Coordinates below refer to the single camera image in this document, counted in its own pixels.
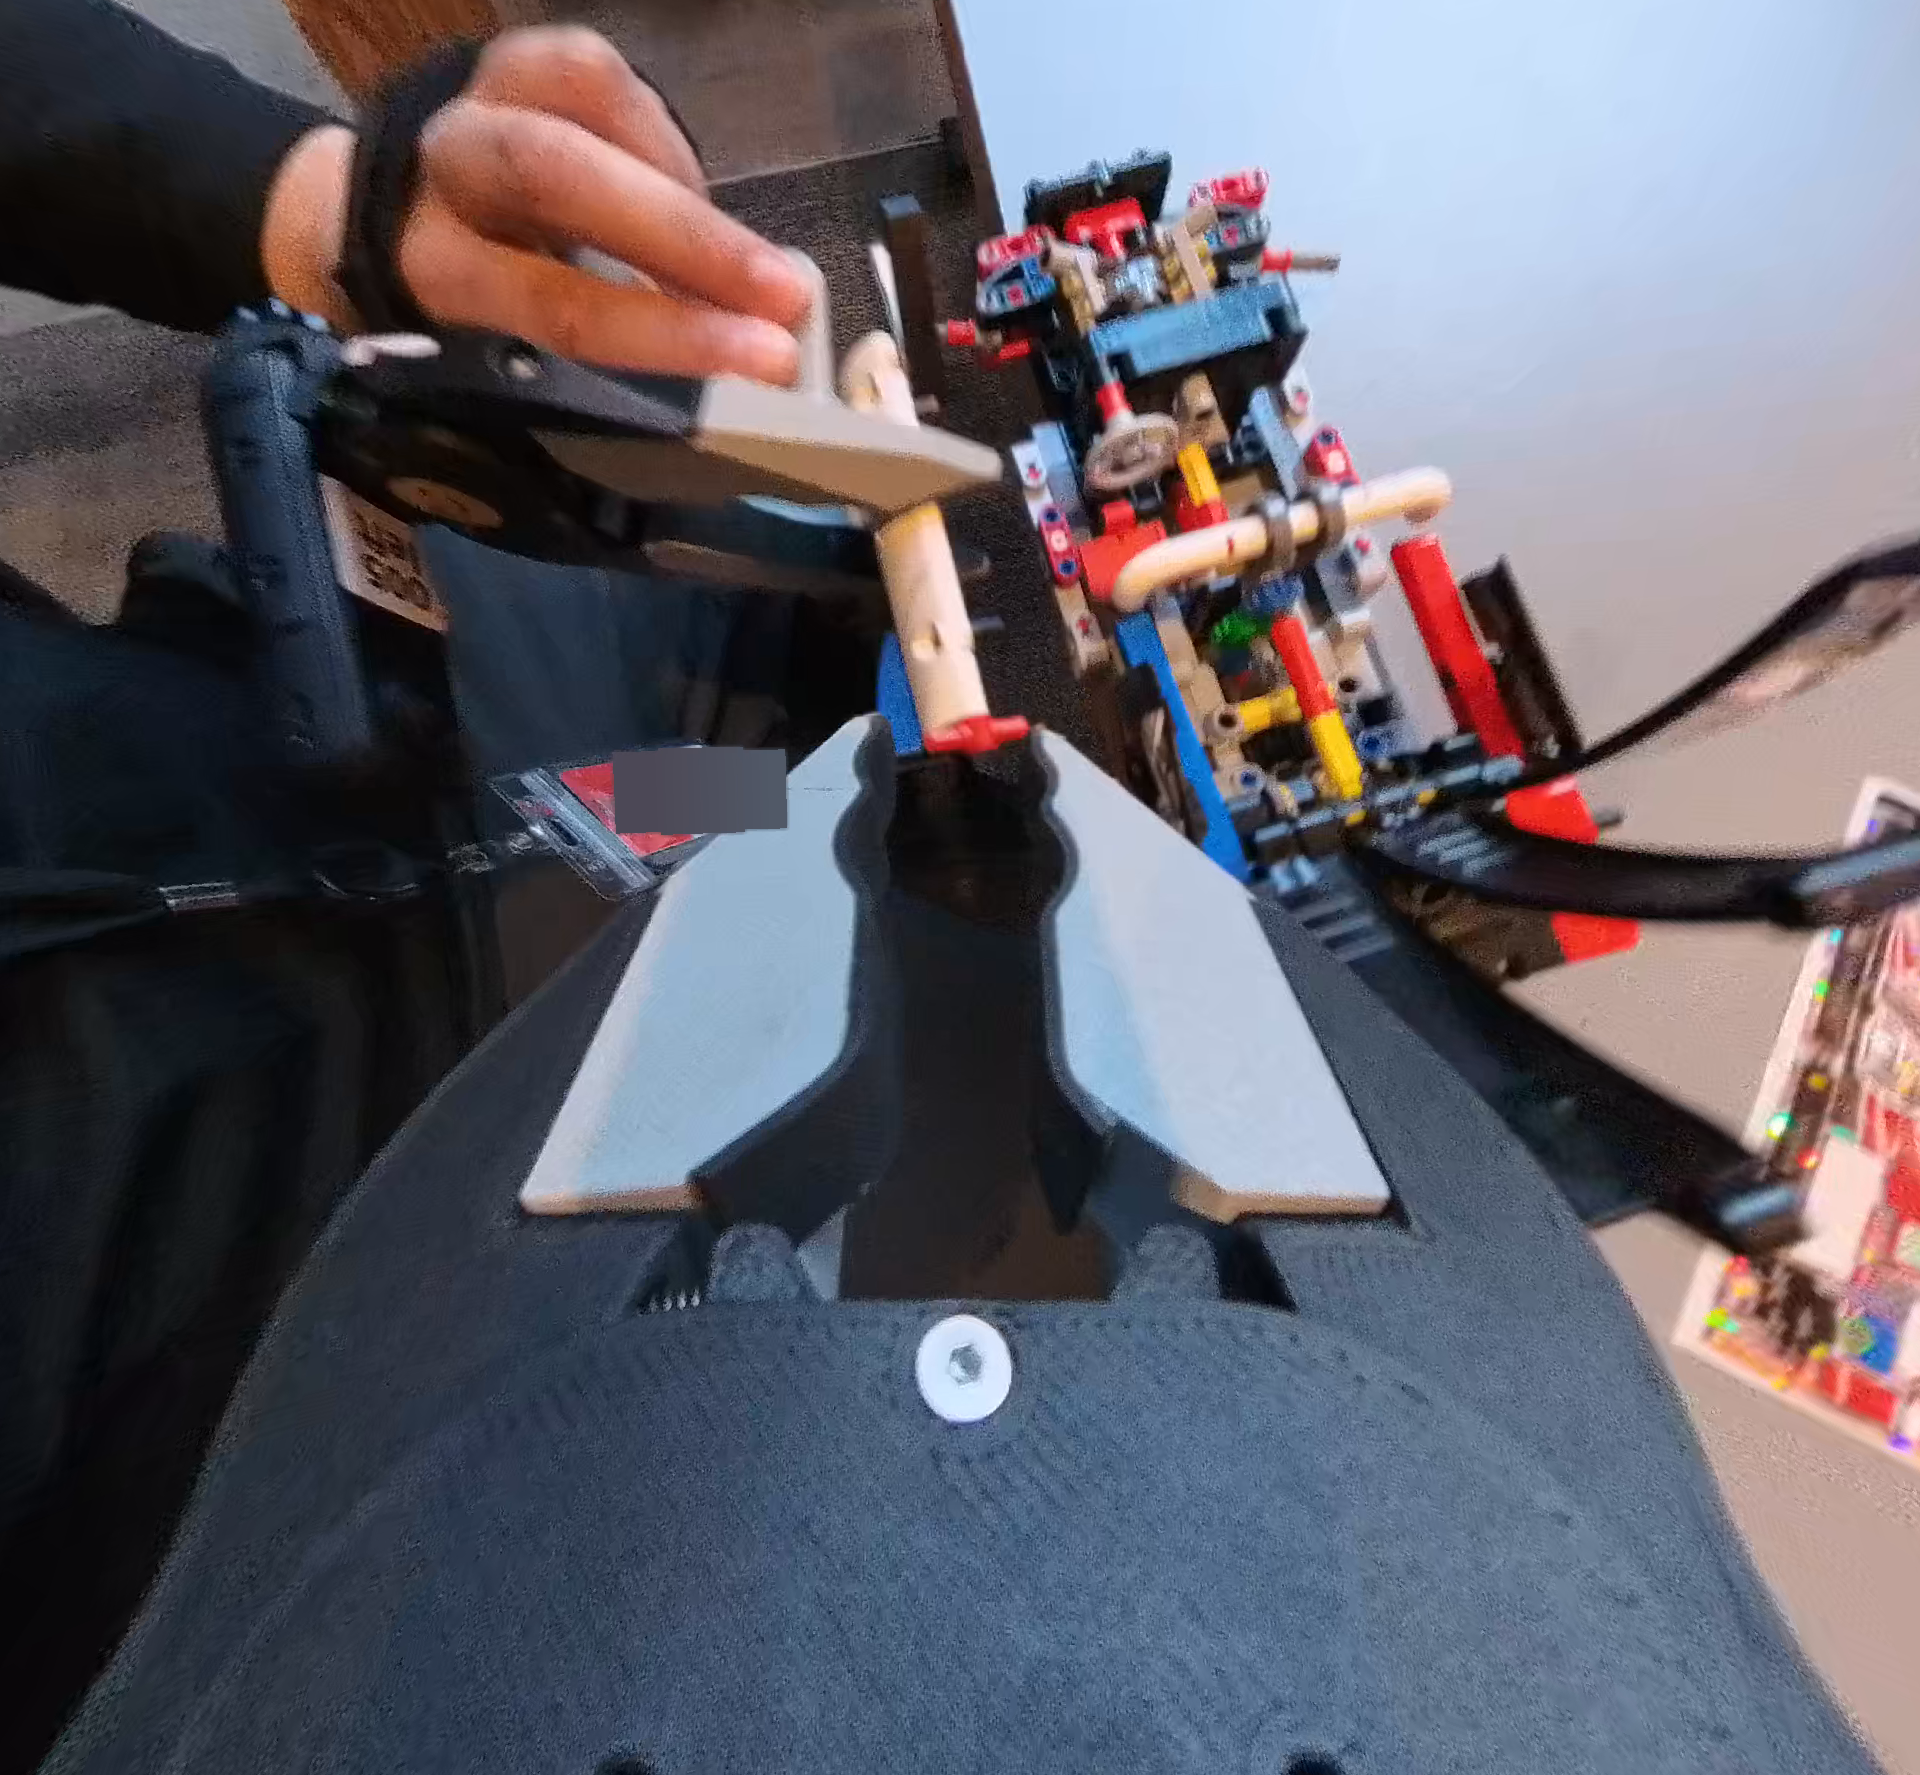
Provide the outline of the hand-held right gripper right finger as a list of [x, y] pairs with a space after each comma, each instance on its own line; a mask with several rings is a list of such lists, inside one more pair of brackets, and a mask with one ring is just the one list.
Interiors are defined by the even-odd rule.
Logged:
[[1248, 888], [1058, 733], [1036, 759], [1065, 853], [1039, 940], [1069, 1099], [1211, 1222], [1378, 1217], [1389, 1186]]

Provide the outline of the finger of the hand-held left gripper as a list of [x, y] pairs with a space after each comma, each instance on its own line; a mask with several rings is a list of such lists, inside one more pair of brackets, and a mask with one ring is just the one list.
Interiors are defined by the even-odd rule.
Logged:
[[993, 446], [735, 376], [704, 383], [685, 445], [740, 496], [890, 519], [995, 487]]
[[643, 514], [635, 550], [658, 574], [742, 592], [885, 597], [868, 530], [791, 514]]

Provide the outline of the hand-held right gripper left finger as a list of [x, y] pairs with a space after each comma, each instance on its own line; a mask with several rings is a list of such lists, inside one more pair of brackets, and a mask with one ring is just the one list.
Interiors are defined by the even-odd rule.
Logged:
[[784, 828], [712, 840], [660, 884], [520, 1212], [701, 1212], [802, 1240], [874, 1182], [897, 1122], [895, 762], [881, 715], [850, 720], [790, 773]]

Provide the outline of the blue and white brick assembly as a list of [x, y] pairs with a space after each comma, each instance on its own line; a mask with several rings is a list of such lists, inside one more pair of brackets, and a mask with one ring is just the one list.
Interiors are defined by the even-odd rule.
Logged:
[[[894, 308], [894, 327], [862, 337], [846, 352], [837, 396], [852, 413], [890, 425], [909, 443], [929, 443], [934, 433], [922, 426], [922, 407], [938, 405], [946, 345], [931, 232], [914, 197], [880, 201], [872, 263]], [[905, 475], [905, 467], [881, 475], [874, 553], [920, 746], [931, 756], [967, 759], [1005, 752], [1029, 736], [1029, 723], [987, 706], [940, 499], [909, 499]]]

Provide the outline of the toy brick race car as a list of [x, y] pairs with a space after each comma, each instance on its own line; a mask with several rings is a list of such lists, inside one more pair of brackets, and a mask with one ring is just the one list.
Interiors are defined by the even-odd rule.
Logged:
[[[1602, 1218], [1661, 1210], [1757, 1262], [1811, 1247], [1824, 1099], [1877, 972], [1849, 940], [1915, 900], [1915, 816], [1814, 853], [1602, 842], [1581, 779], [1811, 692], [1915, 628], [1915, 540], [1824, 572], [1727, 658], [1583, 740], [1504, 564], [1464, 581], [1436, 470], [1364, 481], [1312, 417], [1259, 168], [1166, 204], [1171, 158], [1034, 180], [974, 250], [973, 317], [885, 232], [914, 382], [940, 355], [1027, 365], [1014, 472], [1119, 779], [1210, 862], [1277, 896], [1494, 1100]], [[1503, 992], [1635, 948], [1643, 924], [1837, 943], [1814, 1049], [1759, 1149], [1701, 1123]]]

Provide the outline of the person's left hand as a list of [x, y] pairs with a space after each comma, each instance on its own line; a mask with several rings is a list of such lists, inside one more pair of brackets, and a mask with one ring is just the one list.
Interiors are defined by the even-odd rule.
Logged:
[[445, 43], [264, 185], [227, 303], [341, 331], [492, 335], [601, 370], [791, 388], [810, 286], [709, 198], [658, 91], [585, 28]]

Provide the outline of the red badge card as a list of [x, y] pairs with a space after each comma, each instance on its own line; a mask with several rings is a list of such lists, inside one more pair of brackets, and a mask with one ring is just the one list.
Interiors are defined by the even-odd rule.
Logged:
[[501, 859], [547, 858], [612, 903], [656, 891], [711, 842], [621, 828], [612, 761], [503, 771], [488, 779], [488, 789], [509, 818], [509, 832], [494, 846]]

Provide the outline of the person's dark clothed body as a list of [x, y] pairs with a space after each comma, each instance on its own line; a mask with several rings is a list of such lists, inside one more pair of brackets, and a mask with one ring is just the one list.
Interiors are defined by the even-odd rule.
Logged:
[[104, 619], [5, 563], [5, 1771], [120, 1644], [324, 1221], [533, 957], [456, 858], [542, 762], [275, 762], [240, 601], [212, 514], [130, 540]]

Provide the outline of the holographic sticker sheet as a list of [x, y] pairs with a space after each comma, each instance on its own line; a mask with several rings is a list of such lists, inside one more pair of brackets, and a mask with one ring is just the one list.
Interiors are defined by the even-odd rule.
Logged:
[[1801, 1236], [1766, 1256], [1705, 1250], [1672, 1352], [1912, 1470], [1915, 903], [1811, 939], [1744, 1144], [1788, 1192]]

